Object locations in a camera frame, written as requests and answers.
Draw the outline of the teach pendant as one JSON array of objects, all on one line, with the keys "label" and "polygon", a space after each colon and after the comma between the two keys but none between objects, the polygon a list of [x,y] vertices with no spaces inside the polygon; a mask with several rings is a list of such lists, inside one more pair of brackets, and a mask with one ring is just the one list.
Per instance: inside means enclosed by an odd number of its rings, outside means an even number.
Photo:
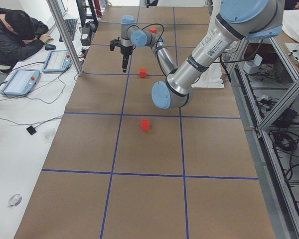
[{"label": "teach pendant", "polygon": [[62,73],[71,65],[72,61],[67,50],[51,50],[44,62],[43,73]]},{"label": "teach pendant", "polygon": [[18,69],[9,78],[0,93],[4,96],[27,95],[36,85],[40,75],[41,72],[36,69]]}]

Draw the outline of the black keyboard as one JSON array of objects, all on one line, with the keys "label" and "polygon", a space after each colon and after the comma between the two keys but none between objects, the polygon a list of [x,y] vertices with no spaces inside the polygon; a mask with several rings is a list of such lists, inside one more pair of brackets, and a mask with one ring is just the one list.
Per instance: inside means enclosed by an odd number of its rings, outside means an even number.
[{"label": "black keyboard", "polygon": [[70,38],[73,41],[74,38],[75,38],[76,29],[77,29],[77,19],[74,19],[74,18],[65,19],[64,23],[65,23],[67,31],[68,31],[68,33],[70,35]]}]

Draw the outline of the red block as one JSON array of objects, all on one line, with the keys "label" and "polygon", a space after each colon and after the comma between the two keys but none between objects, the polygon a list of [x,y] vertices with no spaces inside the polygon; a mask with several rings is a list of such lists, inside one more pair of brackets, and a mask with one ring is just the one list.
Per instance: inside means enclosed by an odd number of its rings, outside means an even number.
[{"label": "red block", "polygon": [[139,77],[140,78],[146,78],[147,77],[147,69],[146,68],[140,68],[139,69]]},{"label": "red block", "polygon": [[151,33],[157,34],[157,29],[155,27],[150,28],[149,31]]},{"label": "red block", "polygon": [[149,119],[142,119],[141,120],[141,129],[143,131],[150,130],[150,120]]}]

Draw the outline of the small black square device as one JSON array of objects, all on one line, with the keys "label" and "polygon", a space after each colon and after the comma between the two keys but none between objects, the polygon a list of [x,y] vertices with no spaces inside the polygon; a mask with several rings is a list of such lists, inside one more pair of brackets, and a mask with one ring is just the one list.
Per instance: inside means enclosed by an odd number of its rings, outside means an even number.
[{"label": "small black square device", "polygon": [[36,129],[31,125],[27,127],[26,130],[30,135],[34,135],[37,132]]}]

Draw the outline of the teach pendant near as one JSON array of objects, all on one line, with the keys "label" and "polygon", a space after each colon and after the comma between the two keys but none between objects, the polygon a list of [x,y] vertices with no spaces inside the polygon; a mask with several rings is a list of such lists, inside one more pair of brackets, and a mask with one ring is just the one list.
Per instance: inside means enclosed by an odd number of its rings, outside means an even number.
[{"label": "teach pendant near", "polygon": [[36,85],[40,75],[41,72],[36,69],[18,69],[9,78],[0,93],[4,96],[27,95]]}]

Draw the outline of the crumpled clear plastic wrap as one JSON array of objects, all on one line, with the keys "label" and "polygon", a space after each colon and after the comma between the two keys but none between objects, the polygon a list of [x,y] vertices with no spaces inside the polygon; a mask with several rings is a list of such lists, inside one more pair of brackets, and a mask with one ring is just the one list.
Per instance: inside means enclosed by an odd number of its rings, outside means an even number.
[{"label": "crumpled clear plastic wrap", "polygon": [[22,195],[14,194],[8,200],[7,207],[12,208],[12,207],[18,206],[21,202],[22,202]]}]

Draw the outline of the teach pendant far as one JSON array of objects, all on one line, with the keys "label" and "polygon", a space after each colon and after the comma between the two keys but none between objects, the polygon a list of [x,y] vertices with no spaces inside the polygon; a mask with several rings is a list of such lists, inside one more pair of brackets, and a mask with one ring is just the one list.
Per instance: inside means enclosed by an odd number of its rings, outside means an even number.
[{"label": "teach pendant far", "polygon": [[71,65],[72,61],[67,50],[51,50],[44,62],[43,73],[62,73]]}]

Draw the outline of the person in black jacket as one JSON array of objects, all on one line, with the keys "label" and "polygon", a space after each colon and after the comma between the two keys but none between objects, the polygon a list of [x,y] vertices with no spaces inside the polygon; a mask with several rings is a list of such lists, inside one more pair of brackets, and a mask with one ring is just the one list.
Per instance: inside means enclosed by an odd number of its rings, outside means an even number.
[{"label": "person in black jacket", "polygon": [[49,28],[23,10],[0,7],[0,65],[9,72],[19,62],[40,51],[52,41]]}]

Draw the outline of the aluminium side frame rack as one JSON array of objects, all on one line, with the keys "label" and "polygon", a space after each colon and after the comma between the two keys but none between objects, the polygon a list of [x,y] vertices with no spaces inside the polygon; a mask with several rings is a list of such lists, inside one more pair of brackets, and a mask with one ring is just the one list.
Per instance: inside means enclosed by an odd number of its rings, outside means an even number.
[{"label": "aluminium side frame rack", "polygon": [[282,34],[241,40],[228,71],[278,239],[299,239],[299,64]]}]

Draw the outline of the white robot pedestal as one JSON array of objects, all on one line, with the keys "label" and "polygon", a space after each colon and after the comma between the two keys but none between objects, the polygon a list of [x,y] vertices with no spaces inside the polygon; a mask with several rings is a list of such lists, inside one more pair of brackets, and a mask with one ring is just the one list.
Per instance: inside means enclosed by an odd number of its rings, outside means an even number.
[{"label": "white robot pedestal", "polygon": [[201,76],[192,84],[193,88],[217,88],[223,89],[222,69],[219,63],[213,63],[201,74]]}]

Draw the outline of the black power adapter box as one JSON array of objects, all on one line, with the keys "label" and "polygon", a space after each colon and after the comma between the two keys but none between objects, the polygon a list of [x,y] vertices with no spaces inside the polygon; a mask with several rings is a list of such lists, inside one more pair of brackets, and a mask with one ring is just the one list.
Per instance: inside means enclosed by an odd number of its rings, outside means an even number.
[{"label": "black power adapter box", "polygon": [[91,28],[90,27],[83,27],[81,29],[81,44],[82,46],[89,46],[91,44]]}]

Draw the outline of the aluminium frame post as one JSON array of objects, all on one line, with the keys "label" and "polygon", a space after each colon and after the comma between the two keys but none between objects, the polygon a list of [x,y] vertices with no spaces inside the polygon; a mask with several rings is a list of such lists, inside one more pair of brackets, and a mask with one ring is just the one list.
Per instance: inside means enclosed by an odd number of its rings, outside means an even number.
[{"label": "aluminium frame post", "polygon": [[68,33],[67,27],[64,23],[63,15],[61,13],[58,2],[57,0],[47,0],[47,4],[50,8],[50,12],[53,16],[53,19],[59,30],[59,33],[63,39],[66,49],[70,55],[70,58],[72,60],[72,65],[74,66],[77,75],[81,76],[83,74],[83,68],[79,61],[75,47],[73,45],[73,41],[71,40],[70,34]]}]

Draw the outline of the black computer mouse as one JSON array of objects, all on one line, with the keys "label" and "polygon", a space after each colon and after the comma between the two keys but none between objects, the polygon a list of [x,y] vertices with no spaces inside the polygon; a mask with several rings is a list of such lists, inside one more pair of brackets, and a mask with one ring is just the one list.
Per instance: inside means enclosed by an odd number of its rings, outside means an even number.
[{"label": "black computer mouse", "polygon": [[55,49],[56,49],[56,46],[53,45],[53,44],[46,44],[45,47],[44,47],[44,49],[45,49],[46,51],[55,50]]}]

